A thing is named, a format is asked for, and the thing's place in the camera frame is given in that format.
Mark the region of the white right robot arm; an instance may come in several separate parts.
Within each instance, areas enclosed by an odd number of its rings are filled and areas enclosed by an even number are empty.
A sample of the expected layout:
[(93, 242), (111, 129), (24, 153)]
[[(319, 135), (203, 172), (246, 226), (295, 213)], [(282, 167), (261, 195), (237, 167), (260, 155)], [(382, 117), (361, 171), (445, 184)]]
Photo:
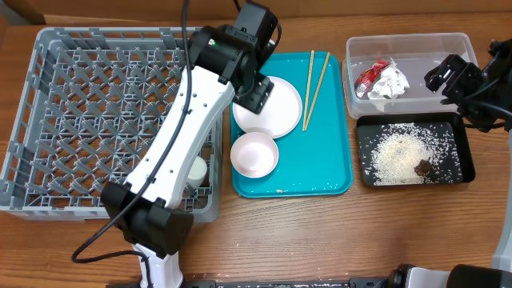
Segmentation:
[[(488, 133), (502, 129), (511, 148), (511, 40), (493, 40), (488, 64), (475, 64), (451, 54), (425, 75), (426, 88), (440, 91), (443, 104), (454, 104), (466, 127)], [(457, 264), (451, 270), (429, 270), (401, 264), (376, 287), (510, 287), (511, 192), (507, 192), (502, 231), (490, 266)]]

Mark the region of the red snack wrapper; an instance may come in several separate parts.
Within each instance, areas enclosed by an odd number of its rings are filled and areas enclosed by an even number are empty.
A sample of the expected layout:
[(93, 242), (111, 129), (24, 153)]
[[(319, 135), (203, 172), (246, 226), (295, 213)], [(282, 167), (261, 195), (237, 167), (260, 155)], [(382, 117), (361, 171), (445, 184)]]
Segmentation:
[(371, 88), (380, 73), (389, 65), (390, 63), (388, 61), (377, 60), (370, 68), (361, 73), (354, 84), (356, 96), (362, 98), (368, 89)]

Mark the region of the white paper cup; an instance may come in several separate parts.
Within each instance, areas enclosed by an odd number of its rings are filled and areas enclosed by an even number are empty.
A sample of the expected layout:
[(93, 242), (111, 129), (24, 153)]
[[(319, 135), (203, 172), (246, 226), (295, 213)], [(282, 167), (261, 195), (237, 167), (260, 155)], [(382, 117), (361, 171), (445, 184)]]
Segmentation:
[(200, 156), (197, 156), (188, 173), (187, 184), (193, 189), (199, 188), (205, 179), (207, 171), (208, 165), (206, 164), (206, 161)]

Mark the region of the white napkin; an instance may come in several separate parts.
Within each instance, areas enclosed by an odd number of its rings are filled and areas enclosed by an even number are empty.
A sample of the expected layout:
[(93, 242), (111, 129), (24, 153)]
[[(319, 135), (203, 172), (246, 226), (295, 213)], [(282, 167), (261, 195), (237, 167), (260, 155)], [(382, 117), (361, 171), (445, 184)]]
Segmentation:
[(371, 91), (367, 93), (367, 97), (368, 99), (396, 99), (409, 88), (410, 84), (406, 76), (391, 58), (390, 64), (380, 73)]

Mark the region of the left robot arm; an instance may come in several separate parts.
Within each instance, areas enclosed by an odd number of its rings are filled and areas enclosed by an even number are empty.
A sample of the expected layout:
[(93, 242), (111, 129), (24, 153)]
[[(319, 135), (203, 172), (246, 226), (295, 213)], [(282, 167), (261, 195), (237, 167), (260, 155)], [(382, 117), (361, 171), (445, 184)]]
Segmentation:
[(185, 49), (178, 94), (143, 160), (122, 184), (105, 184), (101, 201), (139, 258), (140, 287), (180, 287), (178, 251), (194, 223), (179, 209), (188, 174), (206, 136), (235, 102), (260, 113), (273, 88), (260, 69), (274, 52), (275, 26), (205, 26)]

